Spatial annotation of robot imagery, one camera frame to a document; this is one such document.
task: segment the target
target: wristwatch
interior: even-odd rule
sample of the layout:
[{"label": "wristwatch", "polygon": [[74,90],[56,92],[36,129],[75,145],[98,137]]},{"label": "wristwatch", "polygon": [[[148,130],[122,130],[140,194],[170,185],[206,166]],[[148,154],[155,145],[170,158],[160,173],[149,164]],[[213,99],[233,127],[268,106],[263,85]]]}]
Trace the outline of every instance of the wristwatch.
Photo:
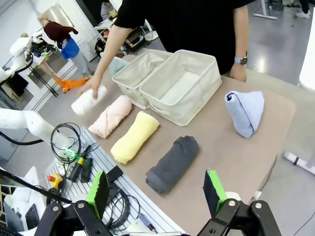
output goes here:
[{"label": "wristwatch", "polygon": [[241,65],[246,65],[247,64],[247,57],[244,57],[244,58],[235,57],[234,61],[236,63],[240,63]]}]

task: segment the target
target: beige fabric basket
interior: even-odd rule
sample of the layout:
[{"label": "beige fabric basket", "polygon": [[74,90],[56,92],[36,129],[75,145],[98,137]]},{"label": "beige fabric basket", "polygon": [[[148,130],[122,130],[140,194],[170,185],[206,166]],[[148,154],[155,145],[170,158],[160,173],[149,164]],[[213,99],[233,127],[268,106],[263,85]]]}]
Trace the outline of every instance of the beige fabric basket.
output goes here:
[{"label": "beige fabric basket", "polygon": [[140,86],[140,91],[152,110],[185,126],[221,83],[215,57],[179,50]]},{"label": "beige fabric basket", "polygon": [[147,50],[129,65],[114,75],[123,94],[141,109],[148,109],[148,100],[140,93],[139,87],[172,55],[172,53]]}]

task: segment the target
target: rolled towel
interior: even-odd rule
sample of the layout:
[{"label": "rolled towel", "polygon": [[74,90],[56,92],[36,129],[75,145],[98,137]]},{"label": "rolled towel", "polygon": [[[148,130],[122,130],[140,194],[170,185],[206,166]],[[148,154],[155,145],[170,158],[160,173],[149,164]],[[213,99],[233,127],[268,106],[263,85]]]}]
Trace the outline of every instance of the rolled towel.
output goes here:
[{"label": "rolled towel", "polygon": [[179,137],[171,150],[146,173],[146,183],[160,194],[177,184],[199,153],[194,137]]},{"label": "rolled towel", "polygon": [[152,116],[139,112],[128,132],[110,150],[114,158],[123,164],[130,161],[143,143],[157,130],[159,122]]},{"label": "rolled towel", "polygon": [[225,104],[236,131],[249,138],[258,128],[265,100],[262,92],[231,91],[225,96]]},{"label": "rolled towel", "polygon": [[98,88],[97,100],[93,98],[93,90],[85,91],[72,105],[71,108],[78,116],[83,116],[89,112],[98,102],[100,102],[106,95],[107,89],[101,85]]},{"label": "rolled towel", "polygon": [[95,123],[89,127],[89,130],[105,139],[120,121],[130,113],[131,108],[130,99],[125,95],[121,95],[100,114]]}]

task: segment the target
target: blue folded towel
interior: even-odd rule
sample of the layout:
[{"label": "blue folded towel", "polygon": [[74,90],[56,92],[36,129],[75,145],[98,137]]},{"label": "blue folded towel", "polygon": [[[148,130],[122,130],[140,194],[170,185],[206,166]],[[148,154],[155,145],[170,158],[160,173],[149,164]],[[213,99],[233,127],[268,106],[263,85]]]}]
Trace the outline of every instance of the blue folded towel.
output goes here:
[{"label": "blue folded towel", "polygon": [[264,110],[265,100],[262,92],[231,91],[225,96],[225,104],[236,131],[249,138],[257,130]]},{"label": "blue folded towel", "polygon": [[112,74],[112,76],[114,76],[116,73],[118,73],[121,69],[123,69],[128,64],[129,64],[128,61],[118,58],[118,57],[114,57],[114,59],[108,66],[108,70]]}]

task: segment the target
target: person in background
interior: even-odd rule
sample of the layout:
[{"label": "person in background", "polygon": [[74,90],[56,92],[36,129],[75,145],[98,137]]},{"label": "person in background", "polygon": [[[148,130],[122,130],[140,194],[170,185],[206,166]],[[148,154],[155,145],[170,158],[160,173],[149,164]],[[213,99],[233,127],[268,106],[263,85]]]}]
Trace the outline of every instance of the person in background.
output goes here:
[{"label": "person in background", "polygon": [[296,13],[295,15],[299,18],[309,19],[311,16],[310,7],[309,7],[309,0],[300,0],[301,3],[301,10],[300,12]]},{"label": "person in background", "polygon": [[[28,34],[27,33],[23,33],[21,34],[21,38],[28,38]],[[49,67],[46,64],[48,58],[40,56],[40,57],[36,57],[33,56],[33,61],[37,64],[37,66],[45,72],[45,74],[47,74],[48,76],[50,76],[51,78],[53,78],[57,84],[59,84],[60,86],[63,84],[63,81],[61,80],[61,78],[59,78],[57,75],[55,75],[55,73],[53,71],[51,71],[49,69]]]},{"label": "person in background", "polygon": [[[220,74],[246,80],[249,15],[254,0],[123,0],[95,74],[80,90],[93,89],[94,98],[103,74],[132,29],[145,19],[156,29],[168,52],[180,49],[213,55]],[[197,7],[195,17],[192,9]]]},{"label": "person in background", "polygon": [[100,11],[100,15],[103,20],[108,19],[109,13],[114,10],[113,5],[109,2],[109,0],[103,0],[102,2],[102,8]]},{"label": "person in background", "polygon": [[78,34],[78,31],[73,27],[62,26],[57,22],[49,21],[48,16],[41,14],[38,17],[39,21],[44,26],[44,31],[47,36],[57,42],[58,48],[62,51],[62,56],[65,60],[71,59],[86,80],[92,76],[89,70],[88,61],[84,58],[76,42],[71,38],[70,32]]}]

